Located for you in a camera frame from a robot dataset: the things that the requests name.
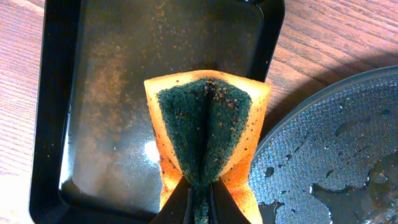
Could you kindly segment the orange green sponge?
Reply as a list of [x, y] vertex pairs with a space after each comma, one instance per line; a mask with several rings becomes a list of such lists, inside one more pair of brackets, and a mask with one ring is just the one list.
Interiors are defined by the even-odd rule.
[[205, 189], [221, 180], [248, 221], [261, 223], [248, 177], [271, 87], [216, 70], [151, 78], [144, 87], [160, 156], [160, 205], [185, 179], [195, 222], [208, 223]]

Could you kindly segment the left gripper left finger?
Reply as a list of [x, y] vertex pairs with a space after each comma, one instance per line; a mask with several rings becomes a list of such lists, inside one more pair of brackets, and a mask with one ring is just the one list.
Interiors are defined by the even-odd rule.
[[150, 224], [190, 223], [190, 184], [182, 177], [166, 204]]

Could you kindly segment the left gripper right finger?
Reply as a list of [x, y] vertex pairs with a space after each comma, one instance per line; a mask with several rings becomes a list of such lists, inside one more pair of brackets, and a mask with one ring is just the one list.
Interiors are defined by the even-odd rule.
[[210, 185], [210, 223], [250, 224], [221, 179]]

